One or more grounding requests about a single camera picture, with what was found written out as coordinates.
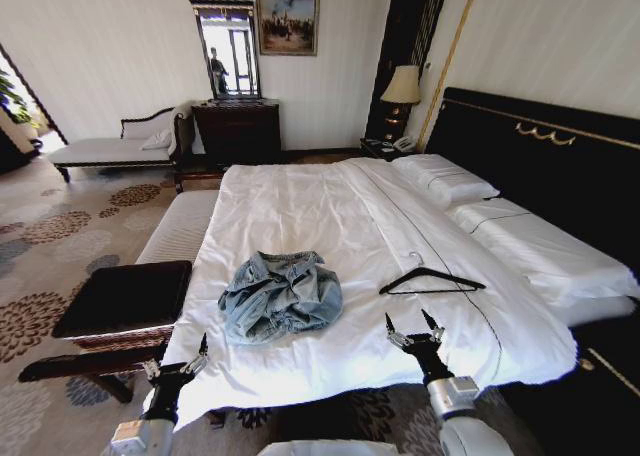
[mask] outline framed painting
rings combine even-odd
[[[260,54],[315,56],[320,0],[256,0]]]

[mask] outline white duvet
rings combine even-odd
[[[217,301],[236,268],[257,250],[318,252],[340,279],[340,318],[323,330],[267,345],[227,344]],[[462,293],[378,294],[415,267],[411,252],[418,252],[426,266],[446,271],[434,250],[453,274],[487,289],[468,293],[469,299]],[[450,283],[410,284],[416,289]],[[210,362],[182,390],[179,426],[215,408],[279,406],[358,388],[419,383],[416,360],[387,341],[384,313],[405,334],[424,332],[421,308],[446,328],[440,358],[480,387],[543,383],[574,366],[570,332],[527,282],[506,271],[391,164],[352,159],[331,165],[234,166],[222,180],[163,361],[191,360],[207,333]]]

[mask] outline clothes hanger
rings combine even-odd
[[[388,293],[388,294],[424,294],[424,293],[460,293],[464,291],[477,291],[478,289],[485,289],[486,286],[482,283],[478,283],[476,281],[471,281],[470,279],[461,278],[459,276],[453,276],[451,274],[442,273],[440,271],[436,271],[435,269],[427,268],[424,266],[424,261],[422,260],[422,256],[420,256],[416,252],[409,253],[409,256],[415,256],[418,258],[418,266],[411,271],[409,271],[404,276],[400,276],[395,281],[387,284],[380,290],[380,294]],[[400,286],[402,283],[406,283],[407,281],[417,278],[418,276],[432,276],[434,278],[444,279],[446,281],[452,281],[454,283],[463,284],[468,286],[467,289],[458,288],[458,289],[433,289],[433,290],[425,290],[425,291],[397,291],[391,292],[391,290],[397,286]]]

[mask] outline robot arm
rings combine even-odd
[[[159,366],[155,359],[143,363],[155,388],[149,410],[139,420],[122,423],[111,439],[112,454],[168,456],[173,428],[178,422],[178,396],[182,387],[207,365],[207,335],[198,355],[189,363]]]
[[[418,360],[431,406],[442,421],[440,444],[450,456],[513,456],[504,438],[476,417],[478,387],[471,377],[456,377],[438,357],[444,328],[422,310],[429,332],[405,336],[395,330],[389,315],[387,338]]]

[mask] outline patterned carpet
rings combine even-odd
[[[27,364],[75,354],[49,334],[97,268],[131,264],[175,196],[166,170],[73,169],[67,185],[44,159],[0,175],[0,454],[95,455],[117,424],[135,419],[149,386],[127,376],[134,400],[120,404],[84,378],[20,384]],[[479,401],[483,419],[515,454],[541,454],[497,391]],[[439,455],[437,426],[418,385],[345,393],[285,408],[230,410],[225,427],[203,417],[176,435],[174,454],[251,455],[274,441],[369,439],[415,455]]]

